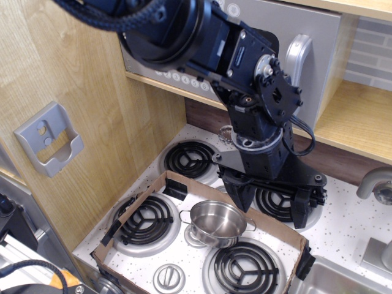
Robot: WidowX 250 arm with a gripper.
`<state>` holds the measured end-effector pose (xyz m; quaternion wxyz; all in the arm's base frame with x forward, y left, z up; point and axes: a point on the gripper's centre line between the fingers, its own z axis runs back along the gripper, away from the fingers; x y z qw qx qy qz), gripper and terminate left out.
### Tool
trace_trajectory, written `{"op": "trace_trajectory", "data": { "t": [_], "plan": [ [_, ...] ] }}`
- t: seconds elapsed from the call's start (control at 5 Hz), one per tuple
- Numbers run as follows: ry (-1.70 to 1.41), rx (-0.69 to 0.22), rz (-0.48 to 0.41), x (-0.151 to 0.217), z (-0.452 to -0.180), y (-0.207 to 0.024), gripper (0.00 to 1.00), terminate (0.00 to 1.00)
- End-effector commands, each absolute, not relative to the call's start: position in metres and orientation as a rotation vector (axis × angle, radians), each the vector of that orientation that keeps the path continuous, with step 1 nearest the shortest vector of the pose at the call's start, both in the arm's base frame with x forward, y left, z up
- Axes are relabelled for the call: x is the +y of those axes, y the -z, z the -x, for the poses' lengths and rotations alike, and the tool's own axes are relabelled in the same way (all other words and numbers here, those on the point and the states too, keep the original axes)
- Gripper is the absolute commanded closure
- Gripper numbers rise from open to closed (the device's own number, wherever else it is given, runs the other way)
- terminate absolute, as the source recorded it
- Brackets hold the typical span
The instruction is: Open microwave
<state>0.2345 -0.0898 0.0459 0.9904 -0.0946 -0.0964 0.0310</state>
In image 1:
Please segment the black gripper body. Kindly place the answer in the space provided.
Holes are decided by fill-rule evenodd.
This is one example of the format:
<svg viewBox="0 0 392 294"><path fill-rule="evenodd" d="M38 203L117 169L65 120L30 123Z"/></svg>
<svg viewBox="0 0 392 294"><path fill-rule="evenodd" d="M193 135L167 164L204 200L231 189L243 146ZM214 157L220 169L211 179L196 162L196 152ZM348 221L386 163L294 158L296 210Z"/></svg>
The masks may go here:
<svg viewBox="0 0 392 294"><path fill-rule="evenodd" d="M326 177L304 164L287 149L284 140L292 142L291 132L275 130L263 140L254 140L232 132L232 151L213 156L220 171L238 171L252 178L253 185L279 193L294 195L298 188L324 188Z"/></svg>

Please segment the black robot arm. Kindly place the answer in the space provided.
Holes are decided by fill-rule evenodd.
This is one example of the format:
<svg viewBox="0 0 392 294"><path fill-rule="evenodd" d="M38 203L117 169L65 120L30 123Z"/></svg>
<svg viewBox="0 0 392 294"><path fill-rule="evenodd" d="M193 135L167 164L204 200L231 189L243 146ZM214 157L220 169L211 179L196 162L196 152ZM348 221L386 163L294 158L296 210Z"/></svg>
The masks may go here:
<svg viewBox="0 0 392 294"><path fill-rule="evenodd" d="M213 162L234 204L247 211L257 189L287 195L296 228L324 204L326 177L304 164L293 126L301 89L282 71L270 39L234 20L214 1L59 1L81 22L117 33L124 49L153 70L210 83L227 108L234 151Z"/></svg>

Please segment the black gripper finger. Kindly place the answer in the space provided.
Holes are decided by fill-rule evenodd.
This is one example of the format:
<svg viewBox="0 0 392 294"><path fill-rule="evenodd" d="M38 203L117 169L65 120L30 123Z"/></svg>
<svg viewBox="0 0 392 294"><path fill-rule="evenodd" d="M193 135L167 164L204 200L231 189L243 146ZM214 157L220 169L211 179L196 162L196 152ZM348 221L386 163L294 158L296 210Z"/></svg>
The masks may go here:
<svg viewBox="0 0 392 294"><path fill-rule="evenodd" d="M246 213L255 196L254 180L238 171L220 171L219 177L233 203Z"/></svg>
<svg viewBox="0 0 392 294"><path fill-rule="evenodd" d="M321 218L326 190L298 188L290 201L290 212L296 229L310 228Z"/></svg>

